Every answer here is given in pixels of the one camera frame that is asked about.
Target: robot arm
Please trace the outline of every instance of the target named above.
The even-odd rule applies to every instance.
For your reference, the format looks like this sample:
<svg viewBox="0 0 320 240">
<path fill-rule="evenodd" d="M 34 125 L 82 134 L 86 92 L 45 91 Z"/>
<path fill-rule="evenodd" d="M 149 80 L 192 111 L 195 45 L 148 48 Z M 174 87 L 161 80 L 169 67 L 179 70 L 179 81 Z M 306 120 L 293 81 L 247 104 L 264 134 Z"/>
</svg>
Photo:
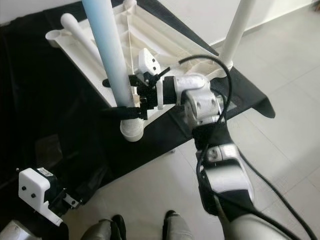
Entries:
<svg viewBox="0 0 320 240">
<path fill-rule="evenodd" d="M 222 106 L 210 90 L 210 82 L 200 74 L 165 78 L 173 85 L 177 104 L 184 104 L 188 125 L 201 158 L 206 143 L 209 144 L 202 162 L 200 177 L 207 186 L 237 203 L 252 209 L 254 189 L 242 164 L 242 157 L 233 143 L 226 121 L 217 123 Z M 218 216 L 227 239 L 288 239 L 289 237 L 263 219 L 239 209 L 215 196 L 199 181 L 199 193 L 204 209 Z"/>
<path fill-rule="evenodd" d="M 162 80 L 161 77 L 170 68 L 161 73 L 152 71 L 157 68 L 154 65 L 158 66 L 159 63 L 146 49 L 141 54 L 139 60 L 143 59 L 143 64 L 139 66 L 140 71 L 129 76 L 130 84 L 137 87 L 140 106 L 111 108 L 104 110 L 104 114 L 112 117 L 117 115 L 122 120 L 147 119 L 147 110 L 159 104 L 184 105 L 187 123 L 198 149 L 196 173 L 202 205 L 209 214 L 219 217 L 225 238 L 297 238 L 255 209 L 254 189 L 242 164 L 243 156 L 230 137 L 226 110 L 211 91 L 210 81 L 196 73 L 167 76 Z M 103 85 L 108 87 L 108 80 L 103 81 Z M 57 215 L 53 203 L 63 203 L 71 209 L 81 204 L 64 189 L 54 190 L 57 180 L 48 171 L 29 168 L 20 172 L 20 175 L 19 197 L 57 226 L 61 223 L 62 214 Z"/>
</svg>

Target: white plastic part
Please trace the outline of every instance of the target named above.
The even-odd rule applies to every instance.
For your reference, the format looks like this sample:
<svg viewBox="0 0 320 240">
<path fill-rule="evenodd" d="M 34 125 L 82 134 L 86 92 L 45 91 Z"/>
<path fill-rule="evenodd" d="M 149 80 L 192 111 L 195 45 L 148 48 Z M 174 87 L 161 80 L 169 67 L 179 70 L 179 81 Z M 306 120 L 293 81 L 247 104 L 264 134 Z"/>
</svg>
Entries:
<svg viewBox="0 0 320 240">
<path fill-rule="evenodd" d="M 59 48 L 59 44 L 56 42 L 56 39 L 61 36 L 60 30 L 52 30 L 48 31 L 45 35 L 45 39 L 49 42 L 51 47 L 53 48 Z"/>
<path fill-rule="evenodd" d="M 253 214 L 244 214 L 233 221 L 224 221 L 223 228 L 230 233 L 226 239 L 290 239 L 278 228 Z"/>
<path fill-rule="evenodd" d="M 156 100 L 158 103 L 158 110 L 164 109 L 164 83 L 163 78 L 161 77 L 156 83 Z"/>
<path fill-rule="evenodd" d="M 134 74 L 136 68 L 134 60 L 138 59 L 139 51 L 144 48 L 150 51 L 162 69 L 172 66 L 178 60 L 190 55 L 207 54 L 214 56 L 174 28 L 168 26 L 159 18 L 136 5 L 134 1 L 124 1 L 123 4 L 114 7 L 113 14 L 129 74 Z M 87 38 L 95 43 L 88 19 L 80 21 L 78 24 Z M 107 76 L 104 68 L 96 63 L 83 47 L 83 44 L 79 43 L 74 36 L 68 34 L 65 29 L 62 29 L 60 32 L 61 35 L 55 39 L 55 42 L 79 69 L 105 103 L 110 107 L 116 107 L 117 103 L 113 93 L 114 90 L 112 91 L 111 88 L 102 85 L 102 81 L 109 78 L 109 74 Z M 212 79 L 215 77 L 215 70 L 216 66 L 212 64 L 212 61 L 200 59 L 190 61 L 181 67 L 172 69 L 165 76 L 200 73 Z M 152 123 L 173 106 L 174 104 L 169 104 L 164 105 L 163 110 L 158 110 L 157 108 L 148 110 L 148 120 L 144 121 L 144 127 Z"/>
<path fill-rule="evenodd" d="M 122 120 L 120 131 L 129 142 L 139 141 L 144 135 L 144 120 L 140 118 Z"/>
<path fill-rule="evenodd" d="M 19 198 L 42 216 L 59 226 L 63 220 L 48 208 L 48 201 L 44 202 L 45 192 L 49 188 L 50 182 L 32 168 L 27 168 L 19 173 Z"/>
<path fill-rule="evenodd" d="M 135 107 L 111 1 L 82 0 L 82 4 L 117 106 Z M 138 141 L 144 134 L 143 120 L 123 120 L 120 124 L 120 131 L 128 141 Z"/>
<path fill-rule="evenodd" d="M 97 46 L 89 39 L 82 28 L 80 27 L 77 19 L 70 13 L 65 13 L 61 16 L 61 25 L 72 33 L 72 36 L 78 40 L 84 48 L 89 52 L 93 59 L 103 67 L 103 63 L 99 54 Z"/>
<path fill-rule="evenodd" d="M 181 103 L 181 95 L 183 91 L 202 88 L 209 80 L 201 74 L 189 74 L 182 76 L 174 76 L 173 83 L 176 94 L 176 104 Z"/>
<path fill-rule="evenodd" d="M 137 69 L 134 74 L 144 81 L 144 73 L 150 73 L 151 75 L 156 75 L 161 73 L 161 67 L 156 58 L 149 52 L 148 49 L 143 48 L 139 51 L 137 60 Z M 156 83 L 156 97 L 157 97 L 157 108 L 158 110 L 164 109 L 164 92 L 163 92 L 163 78 L 161 78 Z"/>
<path fill-rule="evenodd" d="M 226 35 L 219 59 L 231 69 L 232 59 L 236 53 L 241 37 L 245 31 L 248 19 L 256 0 L 241 0 L 234 15 L 230 29 Z"/>
</svg>

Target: white cylinder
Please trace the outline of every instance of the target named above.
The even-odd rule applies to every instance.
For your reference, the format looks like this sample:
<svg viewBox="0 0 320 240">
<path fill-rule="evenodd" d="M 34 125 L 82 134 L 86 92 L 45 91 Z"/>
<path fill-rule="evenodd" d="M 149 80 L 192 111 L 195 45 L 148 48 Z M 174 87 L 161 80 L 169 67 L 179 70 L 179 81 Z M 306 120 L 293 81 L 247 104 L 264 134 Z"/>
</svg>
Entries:
<svg viewBox="0 0 320 240">
<path fill-rule="evenodd" d="M 85 35 L 77 19 L 72 14 L 65 13 L 61 16 L 60 22 L 61 22 L 61 25 L 66 30 L 71 32 L 73 37 L 77 39 L 84 46 L 84 48 L 95 59 L 95 61 L 101 67 L 104 67 L 97 46 Z"/>
<path fill-rule="evenodd" d="M 57 38 L 59 38 L 60 36 L 60 30 L 52 30 L 46 33 L 45 39 L 49 42 L 51 47 L 60 48 L 59 44 L 56 42 Z"/>
<path fill-rule="evenodd" d="M 219 59 L 230 69 L 232 59 L 236 53 L 242 34 L 247 26 L 248 19 L 256 0 L 241 0 L 234 15 L 232 24 L 226 35 Z"/>
<path fill-rule="evenodd" d="M 118 107 L 134 107 L 124 53 L 110 0 L 82 0 Z"/>
</svg>

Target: grout line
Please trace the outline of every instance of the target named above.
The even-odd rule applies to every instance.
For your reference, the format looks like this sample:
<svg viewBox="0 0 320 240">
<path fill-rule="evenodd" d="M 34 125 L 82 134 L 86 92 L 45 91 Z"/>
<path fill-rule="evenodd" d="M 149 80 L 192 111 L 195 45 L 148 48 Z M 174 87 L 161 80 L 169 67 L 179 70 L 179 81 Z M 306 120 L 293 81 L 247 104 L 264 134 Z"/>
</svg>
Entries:
<svg viewBox="0 0 320 240">
<path fill-rule="evenodd" d="M 289 157 L 287 157 L 287 155 L 275 144 L 275 143 L 273 143 L 249 118 L 247 118 L 247 116 L 244 114 L 244 117 L 250 122 L 250 123 L 252 123 L 252 125 L 292 164 L 292 167 L 294 167 L 294 169 L 295 170 L 297 170 L 297 172 L 299 172 L 298 170 L 299 169 L 297 169 L 297 165 L 294 163 L 294 162 L 292 162 L 291 160 L 290 160 L 290 158 Z M 299 181 L 299 182 L 297 182 L 296 184 L 294 184 L 292 187 L 290 187 L 288 190 L 286 190 L 286 191 L 284 191 L 284 193 L 281 193 L 281 195 L 285 195 L 285 194 L 287 194 L 291 189 L 293 189 L 296 185 L 298 185 L 301 181 L 303 181 L 305 178 L 307 178 L 308 176 L 303 176 L 302 177 L 302 179 Z"/>
<path fill-rule="evenodd" d="M 143 168 L 147 168 L 149 165 L 154 164 L 156 161 L 161 160 L 162 158 L 164 158 L 165 156 L 167 156 L 167 155 L 169 155 L 169 154 L 174 154 L 174 153 L 166 152 L 166 153 L 164 153 L 164 154 L 162 154 L 162 155 L 160 155 L 160 156 L 158 156 L 158 157 L 156 157 L 156 158 L 154 158 L 154 159 L 146 162 L 145 164 L 137 167 L 136 169 L 133 169 L 132 171 L 126 173 L 125 175 L 122 175 L 122 176 L 114 179 L 113 181 L 107 183 L 106 185 L 100 187 L 100 188 L 98 189 L 98 191 L 104 191 L 104 189 L 109 188 L 111 185 L 114 185 L 114 184 L 117 184 L 117 183 L 121 183 L 122 181 L 126 181 L 126 180 L 127 180 L 127 177 L 129 177 L 129 176 L 131 176 L 131 175 L 139 172 L 139 171 L 140 171 L 141 169 L 143 169 Z"/>
<path fill-rule="evenodd" d="M 311 172 L 308 176 L 306 176 L 305 178 L 311 183 L 311 185 L 313 185 L 318 191 L 319 191 L 319 193 L 320 193 L 320 189 L 316 186 L 316 185 L 314 185 L 314 183 L 312 182 L 312 181 L 310 181 L 310 179 L 309 179 L 309 177 L 310 177 L 310 175 L 311 174 L 313 174 L 314 172 L 316 172 L 316 171 L 318 171 L 320 169 L 320 167 L 318 167 L 316 170 L 314 170 L 313 172 Z"/>
<path fill-rule="evenodd" d="M 269 92 L 268 94 L 266 94 L 267 96 L 273 94 L 273 93 L 276 92 L 278 89 L 280 89 L 280 88 L 288 85 L 288 84 L 291 82 L 291 80 L 290 80 L 287 76 L 283 75 L 282 72 L 280 72 L 278 69 L 276 69 L 276 68 L 274 67 L 274 65 L 271 64 L 269 61 L 265 60 L 264 58 L 262 58 L 260 55 L 256 54 L 255 52 L 253 52 L 253 54 L 254 54 L 258 59 L 264 61 L 269 68 L 271 68 L 272 70 L 274 70 L 276 73 L 280 74 L 284 79 L 288 80 L 288 82 L 285 82 L 282 86 L 279 86 L 279 87 L 276 88 L 275 90 L 273 90 L 273 91 Z"/>
<path fill-rule="evenodd" d="M 277 89 L 275 89 L 272 93 L 270 93 L 270 94 L 268 94 L 268 98 L 269 97 L 271 97 L 273 94 L 275 94 L 276 92 L 278 92 L 278 91 L 280 91 L 280 90 L 282 90 L 283 88 L 285 88 L 285 87 L 287 87 L 288 85 L 290 85 L 290 84 L 292 84 L 293 82 L 291 81 L 291 82 L 287 82 L 286 84 L 284 84 L 284 85 L 282 85 L 282 86 L 280 86 L 280 87 L 278 87 Z"/>
<path fill-rule="evenodd" d="M 305 73 L 301 74 L 300 76 L 297 76 L 296 78 L 292 79 L 292 80 L 291 80 L 291 82 L 293 82 L 293 81 L 295 81 L 295 80 L 297 80 L 297 79 L 301 78 L 302 76 L 304 76 L 304 75 L 306 75 L 306 74 L 310 73 L 311 71 L 315 70 L 315 69 L 316 69 L 316 68 L 318 68 L 318 67 L 320 67 L 320 65 L 317 65 L 316 67 L 313 67 L 312 69 L 310 69 L 310 70 L 306 71 Z"/>
<path fill-rule="evenodd" d="M 302 92 L 304 92 L 308 97 L 311 98 L 311 100 L 316 101 L 316 103 L 319 102 L 319 100 L 317 98 L 315 98 L 314 96 L 312 96 L 310 93 L 308 93 L 306 90 L 304 90 L 303 88 L 301 88 L 298 84 L 296 84 L 295 82 L 292 82 L 299 90 L 301 90 Z"/>
<path fill-rule="evenodd" d="M 188 161 L 187 157 L 186 157 L 186 156 L 184 155 L 184 153 L 179 149 L 179 146 L 176 147 L 175 149 L 178 150 L 178 151 L 181 153 L 181 155 L 183 156 L 184 160 L 185 160 L 185 161 L 188 163 L 188 165 L 191 167 L 192 171 L 193 171 L 195 174 L 197 174 L 197 173 L 196 173 L 196 170 L 193 168 L 193 166 L 191 165 L 191 163 Z"/>
</svg>

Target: white pipe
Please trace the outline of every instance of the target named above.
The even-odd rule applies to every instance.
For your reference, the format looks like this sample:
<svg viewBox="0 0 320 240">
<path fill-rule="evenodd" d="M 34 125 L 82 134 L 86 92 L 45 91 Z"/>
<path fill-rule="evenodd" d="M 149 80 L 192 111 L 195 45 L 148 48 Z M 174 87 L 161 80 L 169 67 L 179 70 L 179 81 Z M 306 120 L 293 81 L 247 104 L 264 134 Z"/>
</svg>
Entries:
<svg viewBox="0 0 320 240">
<path fill-rule="evenodd" d="M 117 106 L 135 107 L 111 0 L 82 0 L 82 4 Z M 143 136 L 144 121 L 123 120 L 120 130 L 128 141 L 138 141 Z"/>
<path fill-rule="evenodd" d="M 77 19 L 72 14 L 65 13 L 61 16 L 60 21 L 62 26 L 72 33 L 73 37 L 85 47 L 96 62 L 104 67 L 97 46 L 85 35 Z"/>
<path fill-rule="evenodd" d="M 226 35 L 221 53 L 219 54 L 219 58 L 229 69 L 231 69 L 234 65 L 232 59 L 236 53 L 241 37 L 245 31 L 255 2 L 256 0 L 240 1 L 228 34 Z"/>
</svg>

